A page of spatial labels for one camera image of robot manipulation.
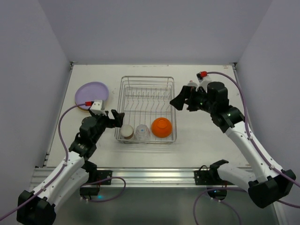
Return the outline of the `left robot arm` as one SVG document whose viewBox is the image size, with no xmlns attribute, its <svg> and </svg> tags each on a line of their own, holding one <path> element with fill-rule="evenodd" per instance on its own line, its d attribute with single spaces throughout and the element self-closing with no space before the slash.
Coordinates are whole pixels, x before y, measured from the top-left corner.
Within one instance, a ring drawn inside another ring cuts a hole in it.
<svg viewBox="0 0 300 225">
<path fill-rule="evenodd" d="M 97 165 L 89 158 L 107 128 L 120 128 L 125 114 L 111 110 L 95 114 L 82 120 L 79 132 L 66 152 L 66 156 L 52 173 L 32 191 L 24 190 L 18 197 L 16 220 L 23 225 L 52 225 L 61 206 L 74 191 L 85 185 L 103 184 L 97 180 Z"/>
</svg>

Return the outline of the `tan plastic plate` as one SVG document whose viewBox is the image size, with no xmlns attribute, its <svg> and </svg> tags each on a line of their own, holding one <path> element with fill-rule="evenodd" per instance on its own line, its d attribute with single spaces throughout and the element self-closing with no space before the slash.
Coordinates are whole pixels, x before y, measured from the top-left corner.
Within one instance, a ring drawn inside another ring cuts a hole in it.
<svg viewBox="0 0 300 225">
<path fill-rule="evenodd" d="M 78 106 L 77 108 L 80 109 L 80 110 L 82 110 L 82 111 L 84 111 L 84 112 L 87 112 L 88 109 L 89 109 L 89 107 L 88 107 L 88 106 L 85 106 L 85 105 Z"/>
</svg>

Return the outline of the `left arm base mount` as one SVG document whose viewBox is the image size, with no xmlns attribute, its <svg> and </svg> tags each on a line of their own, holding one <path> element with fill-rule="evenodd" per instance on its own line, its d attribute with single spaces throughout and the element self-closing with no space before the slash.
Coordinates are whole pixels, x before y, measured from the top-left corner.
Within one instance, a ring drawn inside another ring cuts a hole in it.
<svg viewBox="0 0 300 225">
<path fill-rule="evenodd" d="M 113 174 L 112 170 L 98 170 L 97 165 L 89 161 L 85 162 L 85 164 L 82 166 L 82 169 L 89 174 L 86 184 L 110 178 Z M 101 184 L 110 185 L 111 181 L 108 180 L 100 184 L 80 187 L 80 195 L 83 197 L 89 197 L 90 199 L 92 196 L 97 196 L 100 191 Z"/>
</svg>

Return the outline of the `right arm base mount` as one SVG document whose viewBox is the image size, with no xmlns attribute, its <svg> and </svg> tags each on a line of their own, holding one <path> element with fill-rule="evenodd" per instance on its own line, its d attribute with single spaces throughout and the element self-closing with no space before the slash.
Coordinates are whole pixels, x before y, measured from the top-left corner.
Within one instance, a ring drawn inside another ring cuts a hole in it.
<svg viewBox="0 0 300 225">
<path fill-rule="evenodd" d="M 222 159 L 219 160 L 210 166 L 202 165 L 198 170 L 194 171 L 194 180 L 196 185 L 205 185 L 206 189 L 212 189 L 212 186 L 221 186 L 222 188 L 226 188 L 228 182 L 226 180 L 222 180 L 218 173 L 217 169 L 229 162 Z M 207 195 L 214 200 L 224 200 L 227 196 L 227 190 L 211 190 L 207 192 Z"/>
</svg>

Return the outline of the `purple plate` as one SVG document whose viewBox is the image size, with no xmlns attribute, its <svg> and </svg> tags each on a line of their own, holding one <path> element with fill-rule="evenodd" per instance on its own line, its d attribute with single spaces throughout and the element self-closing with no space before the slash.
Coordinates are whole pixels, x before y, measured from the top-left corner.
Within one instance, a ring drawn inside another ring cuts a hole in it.
<svg viewBox="0 0 300 225">
<path fill-rule="evenodd" d="M 109 89 L 102 82 L 89 82 L 82 85 L 75 93 L 75 103 L 82 104 L 88 101 L 102 100 L 105 108 L 109 97 Z"/>
</svg>

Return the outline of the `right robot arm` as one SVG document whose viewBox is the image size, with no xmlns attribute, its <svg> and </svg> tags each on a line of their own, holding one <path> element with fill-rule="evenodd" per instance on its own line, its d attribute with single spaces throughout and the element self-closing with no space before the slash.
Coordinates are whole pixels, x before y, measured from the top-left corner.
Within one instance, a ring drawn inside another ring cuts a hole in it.
<svg viewBox="0 0 300 225">
<path fill-rule="evenodd" d="M 190 112 L 209 113 L 213 123 L 234 142 L 252 168 L 252 172 L 246 172 L 231 166 L 227 160 L 219 160 L 210 165 L 212 179 L 242 188 L 262 209 L 289 194 L 295 173 L 284 170 L 258 142 L 242 112 L 229 104 L 228 89 L 222 82 L 210 82 L 206 89 L 183 86 L 170 105 L 179 111 L 187 105 Z"/>
</svg>

